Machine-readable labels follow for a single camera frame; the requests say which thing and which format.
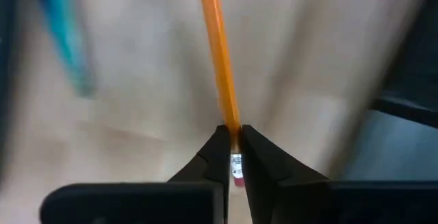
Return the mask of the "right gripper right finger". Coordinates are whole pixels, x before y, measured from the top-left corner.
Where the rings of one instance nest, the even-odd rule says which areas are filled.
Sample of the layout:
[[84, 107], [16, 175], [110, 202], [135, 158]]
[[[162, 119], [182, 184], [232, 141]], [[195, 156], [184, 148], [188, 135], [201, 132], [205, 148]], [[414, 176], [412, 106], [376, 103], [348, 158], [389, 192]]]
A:
[[250, 125], [241, 130], [246, 194], [253, 223], [315, 223], [329, 179]]

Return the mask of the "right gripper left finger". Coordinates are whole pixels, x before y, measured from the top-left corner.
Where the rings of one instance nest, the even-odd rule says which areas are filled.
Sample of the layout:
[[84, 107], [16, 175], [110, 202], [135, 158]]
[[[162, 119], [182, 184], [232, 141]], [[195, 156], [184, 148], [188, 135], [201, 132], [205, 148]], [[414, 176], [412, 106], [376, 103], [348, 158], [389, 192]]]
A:
[[231, 136], [225, 125], [215, 132], [196, 155], [168, 182], [213, 183], [222, 188], [221, 223], [229, 220]]

